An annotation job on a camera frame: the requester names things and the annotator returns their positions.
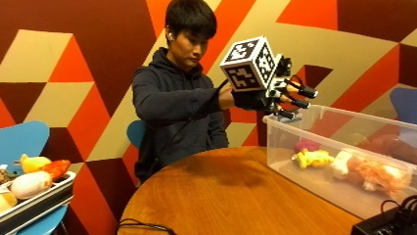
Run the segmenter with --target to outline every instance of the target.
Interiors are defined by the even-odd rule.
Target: person
[[[167,165],[228,147],[223,110],[235,106],[232,87],[214,87],[200,64],[216,34],[216,16],[204,0],[172,0],[166,12],[168,48],[135,71],[132,89],[147,124],[135,173],[146,180]]]

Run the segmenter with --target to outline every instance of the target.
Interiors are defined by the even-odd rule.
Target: chair backrest
[[[389,94],[399,120],[417,124],[417,89],[396,87]]]
[[[146,134],[146,123],[143,120],[135,120],[131,122],[128,126],[128,138],[131,140],[131,143],[140,149],[142,148],[142,143],[143,143],[143,137]]]
[[[22,166],[14,162],[20,160],[23,154],[39,156],[48,138],[50,127],[39,120],[0,128],[0,164],[8,165],[8,171],[23,173]]]

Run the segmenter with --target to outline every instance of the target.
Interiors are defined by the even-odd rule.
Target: colorful patterned wall
[[[168,0],[0,1],[0,127],[40,119],[43,155],[78,174],[66,215],[71,234],[114,234],[136,190],[139,150],[131,81],[166,45]],[[266,35],[274,53],[320,90],[319,105],[396,118],[389,91],[417,86],[413,0],[210,0],[218,36],[203,60],[215,84],[231,44]],[[226,112],[231,146],[266,145],[264,114]]]

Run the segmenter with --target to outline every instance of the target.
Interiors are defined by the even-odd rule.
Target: wooden tabletop
[[[139,188],[123,218],[179,235],[350,235],[362,219],[275,172],[267,157],[267,148],[240,147],[179,161]],[[167,233],[132,226],[118,234]]]

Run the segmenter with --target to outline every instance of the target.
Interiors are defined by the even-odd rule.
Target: black hair
[[[216,35],[218,20],[204,0],[172,0],[166,13],[166,26],[175,36],[186,30],[211,39]]]

